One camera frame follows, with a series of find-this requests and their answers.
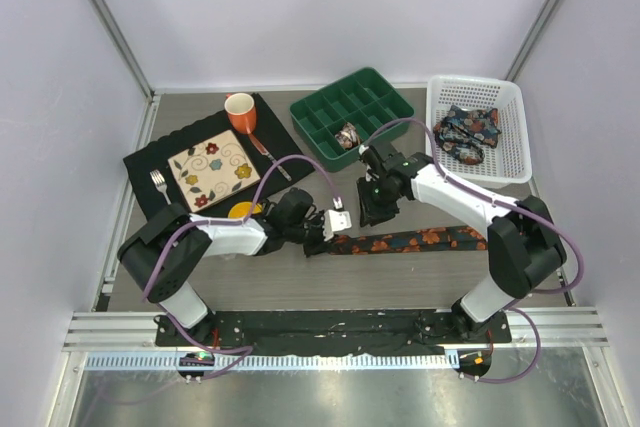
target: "orange mug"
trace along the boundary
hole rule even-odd
[[[241,134],[251,134],[256,128],[256,103],[249,94],[230,94],[224,101],[231,125]]]

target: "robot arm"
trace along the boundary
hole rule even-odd
[[[303,244],[305,251],[313,250],[333,232],[351,227],[347,212],[316,211],[312,197],[296,188],[277,204],[267,203],[263,213],[246,222],[188,214],[182,206],[171,204],[118,251],[120,262],[141,290],[146,288],[169,238],[181,226],[194,222],[199,225],[185,231],[169,250],[147,298],[160,304],[198,341],[209,335],[214,323],[214,312],[187,282],[200,259],[264,255],[279,250],[286,241]]]
[[[405,158],[390,143],[361,147],[367,174],[358,180],[360,225],[375,225],[399,212],[402,197],[435,205],[482,234],[488,241],[489,275],[452,307],[461,335],[478,332],[498,311],[522,299],[566,261],[560,238],[539,225],[493,202],[518,205],[551,221],[540,199],[520,202],[482,189],[445,170],[443,177],[431,157]],[[470,186],[493,199],[486,202],[452,185],[447,179]]]

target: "white wall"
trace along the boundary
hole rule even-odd
[[[0,0],[0,412],[42,425],[87,310],[144,99],[87,0]]]
[[[517,80],[536,181],[587,270],[630,400],[640,399],[640,3],[565,0]]]
[[[107,0],[155,87],[503,77],[543,0]]]

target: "metal floor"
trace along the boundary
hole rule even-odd
[[[413,105],[417,116],[424,120],[425,89],[404,89],[401,93]],[[294,131],[289,115],[289,106],[309,92],[261,94],[303,152],[310,155],[309,149]],[[163,95],[152,140],[221,110],[224,99],[224,94]],[[412,127],[407,134],[394,141],[394,145],[407,155],[424,151],[424,133]],[[363,169],[359,163],[331,174],[343,196],[345,207],[356,220],[359,213],[355,182],[362,175]],[[318,174],[310,175],[296,186],[309,191],[320,208],[330,205],[329,190]],[[529,189],[526,185],[510,186],[500,192],[523,198],[529,194]],[[390,222],[365,229],[359,229],[356,225],[349,234],[368,235],[460,224],[433,206],[405,201],[400,204],[400,209],[400,215]],[[129,234],[144,222],[144,216],[136,205],[129,224]],[[306,259],[300,246],[289,244],[279,252],[262,257],[260,262],[251,257],[227,261],[204,259],[191,275],[190,283],[213,309],[430,308],[450,306],[487,272],[485,252],[320,255]],[[544,287],[557,285],[557,279],[552,278]],[[140,289],[128,273],[120,268],[109,310],[155,310],[152,304],[141,303],[140,297]],[[561,295],[538,295],[526,299],[521,305],[552,307],[565,306],[566,303]]]
[[[494,353],[488,377],[507,377],[533,349]],[[174,385],[175,372],[86,372],[71,426],[599,427],[606,426],[581,348],[544,349],[514,384],[460,380],[447,370],[234,373]],[[106,396],[96,397],[98,389]]]

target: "knife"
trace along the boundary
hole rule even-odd
[[[275,157],[271,155],[271,152],[269,152],[267,148],[264,145],[262,145],[262,142],[260,142],[255,135],[249,134],[249,140],[251,140],[251,143],[253,144],[253,146],[256,149],[258,149],[258,152],[266,156],[271,161],[272,164],[276,163]],[[287,179],[289,182],[293,180],[291,179],[291,176],[289,175],[289,173],[286,170],[284,170],[284,168],[281,165],[279,165],[277,169],[280,171],[282,175],[284,175],[284,178]]]

